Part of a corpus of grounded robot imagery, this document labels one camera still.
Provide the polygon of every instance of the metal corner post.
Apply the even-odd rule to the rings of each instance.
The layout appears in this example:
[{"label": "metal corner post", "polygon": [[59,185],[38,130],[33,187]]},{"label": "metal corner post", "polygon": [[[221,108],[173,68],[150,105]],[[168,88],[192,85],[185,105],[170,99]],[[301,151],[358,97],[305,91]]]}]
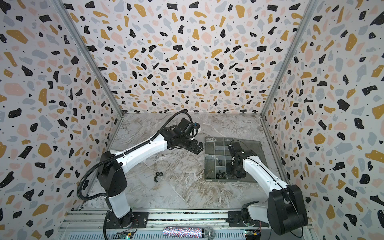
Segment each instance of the metal corner post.
[{"label": "metal corner post", "polygon": [[268,97],[265,101],[264,107],[263,107],[262,112],[261,112],[262,117],[265,116],[265,114],[267,113],[267,110],[269,108],[269,105],[272,103],[273,95],[276,93],[281,81],[283,80],[283,76],[284,76],[284,74],[285,74],[285,72],[289,66],[289,63],[291,62],[291,59],[293,58],[293,55],[295,54],[297,46],[300,43],[300,39],[303,36],[303,34],[307,28],[308,22],[311,19],[312,14],[313,14],[318,2],[319,2],[319,0],[309,0],[309,2],[308,2],[308,5],[304,11],[303,19],[301,20],[301,23],[297,29],[297,33],[296,33],[295,37],[293,38],[292,44],[289,47],[288,53],[286,54],[285,59],[283,61],[283,65],[281,66],[280,71],[277,74],[276,80],[272,85],[271,91],[268,94]]},{"label": "metal corner post", "polygon": [[64,22],[65,27],[73,37],[73,41],[75,41],[76,45],[79,47],[79,50],[83,54],[89,67],[95,73],[96,77],[99,79],[100,85],[102,86],[105,94],[109,98],[112,106],[115,108],[116,113],[119,115],[119,118],[122,118],[123,112],[120,109],[119,104],[117,103],[115,97],[113,96],[111,90],[109,89],[108,84],[104,81],[103,75],[101,74],[99,68],[96,65],[96,62],[93,60],[91,54],[89,53],[88,48],[83,42],[79,31],[77,30],[75,24],[73,23],[67,10],[65,9],[62,0],[51,0],[51,3],[53,4],[53,7],[55,8],[56,12],[59,14],[62,21]]}]

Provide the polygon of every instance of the gray marble surface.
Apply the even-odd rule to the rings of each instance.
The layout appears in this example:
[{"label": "gray marble surface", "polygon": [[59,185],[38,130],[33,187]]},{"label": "gray marble surface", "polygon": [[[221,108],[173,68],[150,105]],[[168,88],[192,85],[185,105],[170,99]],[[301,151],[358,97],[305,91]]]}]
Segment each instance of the gray marble surface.
[{"label": "gray marble surface", "polygon": [[[151,137],[172,114],[126,114],[112,144],[113,150],[125,150]],[[279,176],[260,118],[240,114],[191,114],[201,131],[195,139],[205,137],[234,137],[261,141],[268,168]],[[178,124],[180,114],[169,124]],[[252,201],[264,202],[267,195],[257,183],[219,183],[204,179],[204,153],[195,155],[184,149],[165,150],[151,156],[132,168],[127,174],[132,208],[240,208]],[[156,172],[163,172],[158,183],[153,181]],[[96,180],[89,193],[104,192]],[[107,208],[103,198],[87,201],[83,209]]]}]

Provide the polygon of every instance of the terrazzo patterned wallpaper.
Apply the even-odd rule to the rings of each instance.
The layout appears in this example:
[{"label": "terrazzo patterned wallpaper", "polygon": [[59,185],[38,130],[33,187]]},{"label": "terrazzo patterned wallpaper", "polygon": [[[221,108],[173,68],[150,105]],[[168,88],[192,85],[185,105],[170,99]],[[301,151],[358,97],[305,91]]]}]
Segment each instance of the terrazzo patterned wallpaper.
[{"label": "terrazzo patterned wallpaper", "polygon": [[383,23],[383,1],[319,1],[265,116],[319,239],[384,239]]},{"label": "terrazzo patterned wallpaper", "polygon": [[0,239],[53,239],[118,120],[51,2],[0,8]]},{"label": "terrazzo patterned wallpaper", "polygon": [[124,112],[259,112],[306,0],[65,0]]}]

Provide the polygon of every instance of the vented metal panel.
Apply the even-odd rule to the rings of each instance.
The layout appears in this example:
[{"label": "vented metal panel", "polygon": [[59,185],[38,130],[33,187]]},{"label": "vented metal panel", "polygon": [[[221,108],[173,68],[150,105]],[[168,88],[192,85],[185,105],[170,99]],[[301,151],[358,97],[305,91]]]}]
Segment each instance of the vented metal panel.
[{"label": "vented metal panel", "polygon": [[[215,240],[245,240],[244,230],[215,230]],[[119,234],[107,232],[108,239],[120,239]],[[103,232],[70,232],[65,240],[103,240]],[[164,236],[162,231],[138,231],[134,234],[133,239],[141,240],[160,240],[160,239],[187,239],[181,237]]]}]

